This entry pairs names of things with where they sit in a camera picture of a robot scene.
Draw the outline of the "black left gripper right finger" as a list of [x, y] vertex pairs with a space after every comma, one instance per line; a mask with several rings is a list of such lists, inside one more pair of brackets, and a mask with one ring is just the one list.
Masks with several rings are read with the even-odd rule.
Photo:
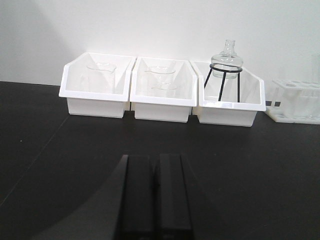
[[193, 238], [181, 157], [161, 154], [155, 167], [155, 238]]

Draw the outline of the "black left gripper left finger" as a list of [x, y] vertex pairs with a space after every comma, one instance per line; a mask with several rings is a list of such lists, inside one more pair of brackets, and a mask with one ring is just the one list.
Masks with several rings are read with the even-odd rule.
[[148, 155], [128, 155], [116, 240], [154, 238], [154, 172]]

